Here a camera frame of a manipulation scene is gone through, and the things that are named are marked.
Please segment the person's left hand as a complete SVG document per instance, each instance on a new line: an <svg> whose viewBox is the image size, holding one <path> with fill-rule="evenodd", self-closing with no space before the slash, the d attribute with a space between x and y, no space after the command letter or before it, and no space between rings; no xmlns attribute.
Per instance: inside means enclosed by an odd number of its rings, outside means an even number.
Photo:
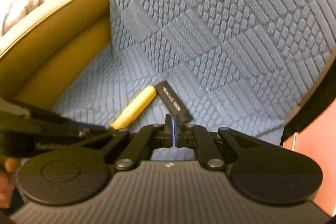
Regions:
<svg viewBox="0 0 336 224"><path fill-rule="evenodd" d="M22 160L1 155L1 209L8 209L15 190L15 173L21 167Z"/></svg>

